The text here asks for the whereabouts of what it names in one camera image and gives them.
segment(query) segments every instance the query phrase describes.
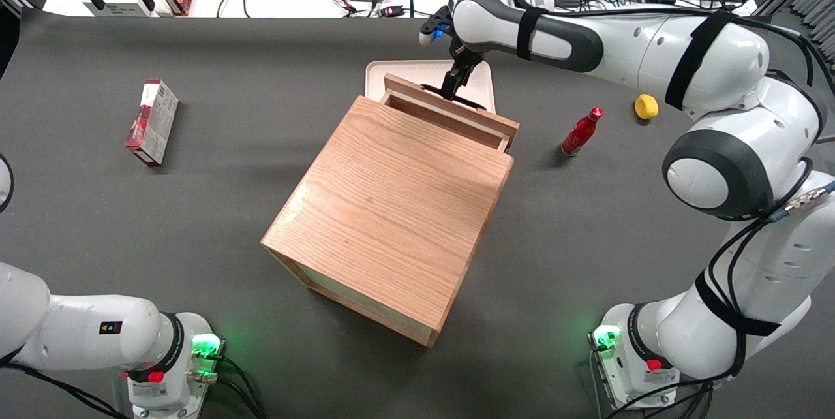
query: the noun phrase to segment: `connector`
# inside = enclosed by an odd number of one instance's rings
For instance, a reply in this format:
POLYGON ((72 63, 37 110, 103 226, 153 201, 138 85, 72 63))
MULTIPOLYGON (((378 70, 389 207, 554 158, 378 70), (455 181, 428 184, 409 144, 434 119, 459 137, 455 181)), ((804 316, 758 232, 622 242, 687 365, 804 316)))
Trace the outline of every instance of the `connector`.
POLYGON ((397 16, 402 16, 403 14, 406 14, 406 9, 404 9, 402 5, 386 6, 385 8, 378 9, 378 11, 376 11, 376 15, 380 18, 396 18, 397 16))
POLYGON ((788 201, 785 207, 778 209, 774 213, 770 214, 768 216, 768 220, 771 223, 779 222, 780 220, 794 213, 794 211, 806 210, 815 207, 816 205, 821 203, 823 198, 825 198, 833 192, 835 192, 835 181, 826 184, 826 186, 824 187, 818 187, 817 189, 811 190, 808 193, 803 194, 802 196, 797 196, 796 198, 791 199, 790 201, 788 201))
POLYGON ((199 371, 190 371, 185 374, 185 378, 188 381, 194 381, 195 383, 205 383, 205 384, 215 384, 217 383, 218 375, 212 371, 206 371, 206 369, 199 369, 199 371))

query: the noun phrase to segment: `bottle cap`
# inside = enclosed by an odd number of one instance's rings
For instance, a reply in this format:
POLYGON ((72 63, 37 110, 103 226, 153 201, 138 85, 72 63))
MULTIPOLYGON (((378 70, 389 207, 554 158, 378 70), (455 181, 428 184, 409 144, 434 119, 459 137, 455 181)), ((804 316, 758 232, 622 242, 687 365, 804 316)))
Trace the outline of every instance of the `bottle cap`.
POLYGON ((603 110, 600 109, 600 107, 595 107, 591 110, 590 113, 588 113, 588 118, 592 119, 595 122, 601 117, 603 117, 603 110))

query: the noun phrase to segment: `warning label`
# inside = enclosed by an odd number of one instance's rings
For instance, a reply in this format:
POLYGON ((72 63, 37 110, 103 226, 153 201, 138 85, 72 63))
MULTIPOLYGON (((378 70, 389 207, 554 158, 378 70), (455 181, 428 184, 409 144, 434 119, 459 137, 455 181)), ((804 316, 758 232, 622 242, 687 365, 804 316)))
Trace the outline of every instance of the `warning label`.
POLYGON ((168 387, 164 383, 134 383, 134 396, 142 398, 159 398, 159 396, 167 396, 168 387))
POLYGON ((665 384, 676 381, 676 375, 665 372, 648 371, 644 374, 644 382, 651 384, 665 384))

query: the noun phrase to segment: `green led light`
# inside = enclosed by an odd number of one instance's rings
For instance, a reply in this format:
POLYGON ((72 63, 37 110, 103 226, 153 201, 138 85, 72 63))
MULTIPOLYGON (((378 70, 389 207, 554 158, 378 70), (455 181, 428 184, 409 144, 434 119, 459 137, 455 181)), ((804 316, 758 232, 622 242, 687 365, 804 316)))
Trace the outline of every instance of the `green led light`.
POLYGON ((220 338, 212 333, 191 338, 191 352, 197 356, 216 356, 220 353, 220 338))
POLYGON ((598 326, 592 334, 600 350, 612 350, 620 338, 620 328, 617 326, 598 326))

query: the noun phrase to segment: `red button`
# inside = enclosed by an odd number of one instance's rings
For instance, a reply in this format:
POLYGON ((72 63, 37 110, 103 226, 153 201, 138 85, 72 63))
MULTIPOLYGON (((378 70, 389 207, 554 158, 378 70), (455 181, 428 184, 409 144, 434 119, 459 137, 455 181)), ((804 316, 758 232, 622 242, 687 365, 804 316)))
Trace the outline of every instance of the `red button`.
POLYGON ((152 371, 148 374, 148 381, 151 383, 162 383, 162 379, 165 377, 165 374, 161 371, 152 371))
POLYGON ((650 371, 656 371, 657 369, 661 369, 661 361, 658 359, 649 359, 646 362, 646 368, 650 369, 650 371))

